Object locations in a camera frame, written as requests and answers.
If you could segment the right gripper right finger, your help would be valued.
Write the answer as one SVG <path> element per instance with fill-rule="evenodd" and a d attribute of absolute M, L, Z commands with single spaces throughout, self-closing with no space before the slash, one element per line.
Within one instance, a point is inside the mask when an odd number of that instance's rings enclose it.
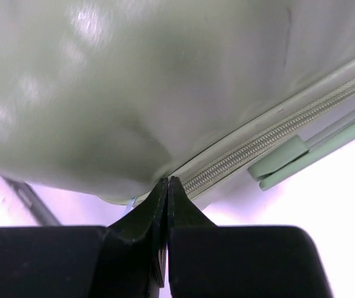
<path fill-rule="evenodd" d="M 295 226 L 219 227 L 168 186 L 168 267 L 173 297 L 331 297 L 317 248 Z"/>

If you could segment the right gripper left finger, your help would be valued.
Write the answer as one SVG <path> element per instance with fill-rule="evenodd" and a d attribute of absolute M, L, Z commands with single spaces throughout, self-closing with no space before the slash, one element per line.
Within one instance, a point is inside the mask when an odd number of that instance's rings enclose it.
<path fill-rule="evenodd" d="M 0 297 L 158 297 L 168 180 L 108 227 L 0 228 Z"/>

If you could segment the green suitcase blue lining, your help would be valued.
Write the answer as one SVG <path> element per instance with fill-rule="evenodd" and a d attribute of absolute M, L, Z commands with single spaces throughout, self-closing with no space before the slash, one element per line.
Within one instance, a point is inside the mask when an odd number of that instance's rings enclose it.
<path fill-rule="evenodd" d="M 0 1 L 0 175 L 194 198 L 355 112 L 355 1 Z"/>

